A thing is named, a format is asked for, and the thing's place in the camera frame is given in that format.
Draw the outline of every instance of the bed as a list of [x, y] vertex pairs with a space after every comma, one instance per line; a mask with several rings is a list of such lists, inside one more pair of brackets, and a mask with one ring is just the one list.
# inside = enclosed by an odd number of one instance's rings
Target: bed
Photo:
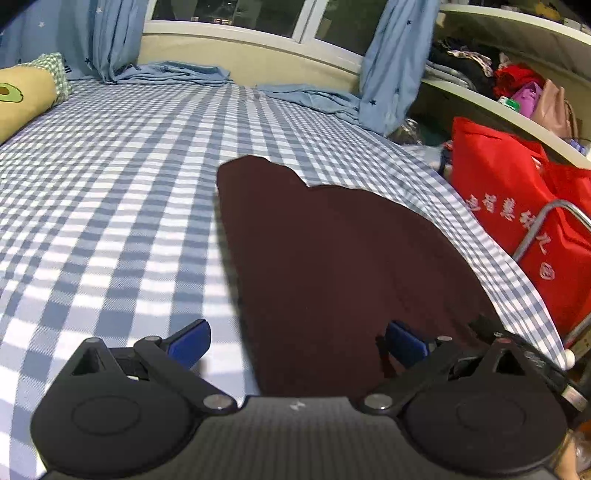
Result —
[[43, 472], [31, 414], [89, 336], [129, 346], [204, 317], [213, 342], [202, 375], [239, 401], [256, 393], [215, 185], [218, 166], [245, 154], [287, 165], [309, 185], [373, 191], [431, 220], [507, 328], [564, 367], [534, 287], [414, 154], [232, 84], [74, 88], [0, 147], [0, 478]]

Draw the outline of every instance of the handbag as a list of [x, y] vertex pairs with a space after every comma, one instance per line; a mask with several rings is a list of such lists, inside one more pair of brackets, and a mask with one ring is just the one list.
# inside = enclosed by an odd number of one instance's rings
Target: handbag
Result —
[[519, 105], [519, 112], [521, 115], [531, 118], [534, 113], [535, 107], [538, 105], [540, 96], [542, 94], [542, 88], [536, 82], [529, 82], [524, 85], [514, 96], [511, 97]]
[[[536, 142], [454, 119], [451, 184], [509, 255], [548, 203], [568, 200], [589, 215], [590, 174], [551, 163]], [[570, 213], [548, 214], [519, 266], [562, 337], [591, 312], [591, 233]]]
[[564, 88], [546, 80], [531, 119], [560, 138], [578, 138], [579, 132], [572, 105], [564, 96]]

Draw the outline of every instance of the printed logo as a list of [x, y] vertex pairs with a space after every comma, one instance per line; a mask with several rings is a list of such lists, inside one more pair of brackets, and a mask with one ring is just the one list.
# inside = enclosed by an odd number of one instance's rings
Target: printed logo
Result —
[[0, 83], [0, 102], [20, 103], [22, 92], [10, 83]]
[[293, 411], [300, 411], [300, 408], [305, 408], [305, 407], [306, 407], [306, 404], [301, 402], [300, 400], [297, 400], [290, 405], [290, 408]]
[[552, 265], [543, 262], [540, 265], [540, 277], [542, 277], [544, 280], [554, 280], [556, 278], [556, 273], [554, 273]]

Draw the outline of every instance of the folded blue cloth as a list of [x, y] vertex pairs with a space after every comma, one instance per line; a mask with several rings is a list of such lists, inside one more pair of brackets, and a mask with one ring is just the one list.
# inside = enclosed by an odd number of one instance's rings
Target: folded blue cloth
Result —
[[115, 76], [115, 83], [224, 85], [232, 81], [230, 72], [221, 67], [191, 65], [180, 61], [161, 61], [130, 66]]
[[313, 85], [257, 85], [265, 95], [297, 103], [323, 113], [332, 113], [351, 124], [359, 125], [359, 97], [341, 90], [320, 89]]

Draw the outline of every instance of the pillow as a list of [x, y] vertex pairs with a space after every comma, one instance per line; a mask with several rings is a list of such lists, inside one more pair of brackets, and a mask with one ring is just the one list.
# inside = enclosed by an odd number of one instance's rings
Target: pillow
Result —
[[71, 92], [59, 53], [0, 70], [0, 144]]

